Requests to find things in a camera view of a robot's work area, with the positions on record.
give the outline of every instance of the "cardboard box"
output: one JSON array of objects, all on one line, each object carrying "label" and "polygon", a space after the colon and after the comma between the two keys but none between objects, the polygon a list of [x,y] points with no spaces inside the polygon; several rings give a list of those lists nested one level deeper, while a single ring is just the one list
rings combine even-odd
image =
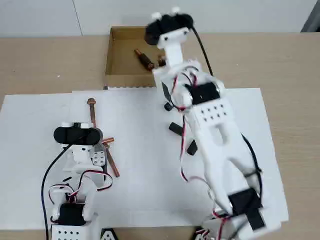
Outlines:
[{"label": "cardboard box", "polygon": [[148,45],[144,36],[144,26],[111,28],[105,69],[105,84],[108,87],[155,86],[152,72],[140,63],[134,49],[146,54],[153,63],[157,63],[158,55],[164,55],[164,51],[155,45]]}]

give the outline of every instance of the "table surface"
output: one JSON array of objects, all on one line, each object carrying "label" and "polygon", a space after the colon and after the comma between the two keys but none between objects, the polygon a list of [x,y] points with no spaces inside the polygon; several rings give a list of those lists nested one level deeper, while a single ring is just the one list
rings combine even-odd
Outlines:
[{"label": "table surface", "polygon": [[[227,88],[261,88],[262,91],[289,222],[280,231],[261,239],[317,239],[320,34],[219,33],[203,34],[202,40],[215,75]],[[107,48],[107,36],[0,38],[0,104],[6,94],[102,89]],[[198,58],[205,66],[194,37],[184,44],[183,51],[186,58]],[[188,240],[194,229],[156,227],[115,231],[120,240]],[[0,231],[2,240],[44,237],[44,230]]]}]

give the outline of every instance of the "rusty bolt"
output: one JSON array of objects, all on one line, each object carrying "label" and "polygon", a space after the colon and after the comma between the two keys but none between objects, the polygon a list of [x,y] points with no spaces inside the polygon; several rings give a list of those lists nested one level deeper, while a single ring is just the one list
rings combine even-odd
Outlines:
[{"label": "rusty bolt", "polygon": [[96,128],[96,113],[95,113],[95,104],[96,100],[94,98],[89,98],[88,101],[86,102],[90,106],[90,117],[91,117],[91,122],[93,123],[93,127]]}]

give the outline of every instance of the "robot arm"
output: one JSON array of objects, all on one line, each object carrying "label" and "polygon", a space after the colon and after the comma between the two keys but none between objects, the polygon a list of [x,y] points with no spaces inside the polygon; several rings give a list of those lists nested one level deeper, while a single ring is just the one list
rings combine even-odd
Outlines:
[{"label": "robot arm", "polygon": [[[166,66],[152,71],[156,87],[183,113],[202,154],[205,181],[215,203],[227,215],[223,232],[217,233],[222,221],[219,217],[205,220],[203,228],[210,230],[210,237],[241,240],[279,228],[280,222],[272,220],[274,213],[263,201],[261,170],[249,141],[235,122],[224,84],[203,72],[198,61],[183,59],[181,44],[189,29],[194,29],[192,18],[176,9],[171,15],[154,13],[152,17],[154,22],[146,27],[145,40],[164,49],[166,57]],[[223,175],[227,161],[242,173],[247,189],[230,195],[226,192]]]},{"label": "robot arm", "polygon": [[92,123],[63,123],[54,131],[54,139],[63,148],[72,146],[63,169],[70,177],[49,190],[53,240],[100,239],[94,200],[98,191],[111,187],[112,178],[102,168],[107,164],[101,147],[102,132],[92,126]]}]

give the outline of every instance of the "white paper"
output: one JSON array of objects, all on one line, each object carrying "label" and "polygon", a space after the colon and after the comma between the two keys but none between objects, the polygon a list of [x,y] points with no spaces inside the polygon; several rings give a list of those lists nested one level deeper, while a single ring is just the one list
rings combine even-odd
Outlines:
[{"label": "white paper", "polygon": [[[202,182],[187,184],[180,177],[181,138],[168,127],[171,122],[181,124],[181,115],[164,110],[155,88],[121,88],[6,96],[0,112],[0,216],[5,216],[0,218],[0,229],[44,228],[41,181],[61,149],[53,131],[61,122],[89,122],[90,97],[96,99],[97,126],[105,138],[115,138],[110,151],[120,172],[110,189],[97,194],[95,207],[101,226],[199,225],[210,213],[212,202]],[[264,185],[272,186],[272,194],[264,198],[274,198],[278,217],[285,221],[288,210],[260,90],[229,89],[228,97],[239,128],[263,169]],[[190,131],[187,135],[188,146]],[[46,189],[62,180],[63,166],[61,158],[48,176]],[[203,176],[199,152],[185,155],[184,170],[188,176]],[[47,191],[44,193],[50,215],[52,205]]]},{"label": "white paper", "polygon": [[[43,229],[41,183],[60,153],[54,130],[69,115],[69,94],[7,95],[0,112],[0,229]],[[48,174],[48,187],[62,176],[63,161]]]},{"label": "white paper", "polygon": [[[90,97],[96,98],[97,126],[105,137],[115,137],[111,153],[119,166],[119,181],[124,181],[128,186],[122,192],[128,194],[123,195],[123,202],[108,201],[105,206],[99,206],[104,226],[199,225],[210,212],[212,202],[202,182],[186,184],[180,177],[181,138],[169,131],[168,127],[171,122],[181,125],[182,116],[174,110],[164,110],[164,102],[158,99],[155,88],[112,88],[108,91],[73,93],[70,115],[81,121],[89,121],[90,114],[88,107],[79,103]],[[278,219],[286,221],[286,199],[260,89],[229,89],[228,98],[239,128],[251,142],[259,166],[263,169],[263,198],[272,201],[277,208]],[[188,146],[192,140],[190,131],[187,136]],[[231,192],[231,189],[239,186],[245,187],[243,176],[232,164],[228,166],[231,167],[231,173],[224,175],[226,189]],[[195,156],[185,155],[184,170],[188,176],[203,177],[200,152]],[[106,199],[117,199],[113,191],[116,191],[116,187],[101,195],[108,196]],[[126,217],[128,213],[123,213],[123,208],[128,209],[130,217]],[[117,215],[119,222],[115,223],[112,217],[108,217],[110,214]]]}]

